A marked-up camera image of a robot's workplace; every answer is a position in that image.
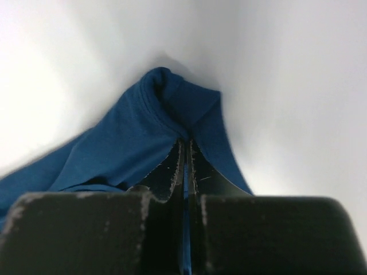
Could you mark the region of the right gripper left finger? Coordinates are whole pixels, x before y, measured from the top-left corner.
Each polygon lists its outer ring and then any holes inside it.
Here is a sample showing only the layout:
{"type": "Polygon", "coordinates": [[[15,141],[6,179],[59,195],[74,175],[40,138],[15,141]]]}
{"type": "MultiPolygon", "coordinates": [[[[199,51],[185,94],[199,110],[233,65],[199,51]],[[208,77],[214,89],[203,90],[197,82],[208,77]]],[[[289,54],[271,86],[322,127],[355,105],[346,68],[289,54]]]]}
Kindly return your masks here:
{"type": "Polygon", "coordinates": [[[10,208],[2,274],[181,274],[185,148],[126,192],[31,192],[10,208]]]}

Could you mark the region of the dark blue t shirt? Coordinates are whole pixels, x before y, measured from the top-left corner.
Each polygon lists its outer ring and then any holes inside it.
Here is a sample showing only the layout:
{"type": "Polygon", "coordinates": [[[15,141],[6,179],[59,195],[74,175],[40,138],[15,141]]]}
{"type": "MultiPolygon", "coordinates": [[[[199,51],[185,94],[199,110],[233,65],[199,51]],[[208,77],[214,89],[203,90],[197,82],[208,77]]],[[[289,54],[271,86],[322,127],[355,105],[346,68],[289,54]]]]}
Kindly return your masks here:
{"type": "Polygon", "coordinates": [[[1,180],[1,234],[27,193],[125,193],[160,165],[180,140],[185,148],[181,274],[192,272],[188,210],[191,142],[235,186],[250,193],[229,145],[221,94],[155,68],[126,90],[91,129],[1,180]]]}

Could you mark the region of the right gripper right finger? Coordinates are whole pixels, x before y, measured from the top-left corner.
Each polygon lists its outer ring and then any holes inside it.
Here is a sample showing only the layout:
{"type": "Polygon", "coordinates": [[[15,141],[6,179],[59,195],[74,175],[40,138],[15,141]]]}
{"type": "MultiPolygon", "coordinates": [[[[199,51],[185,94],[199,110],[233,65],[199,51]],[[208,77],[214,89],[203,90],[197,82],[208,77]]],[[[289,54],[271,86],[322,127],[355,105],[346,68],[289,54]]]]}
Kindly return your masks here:
{"type": "Polygon", "coordinates": [[[195,142],[187,161],[193,274],[362,274],[360,243],[335,199],[253,196],[195,142]]]}

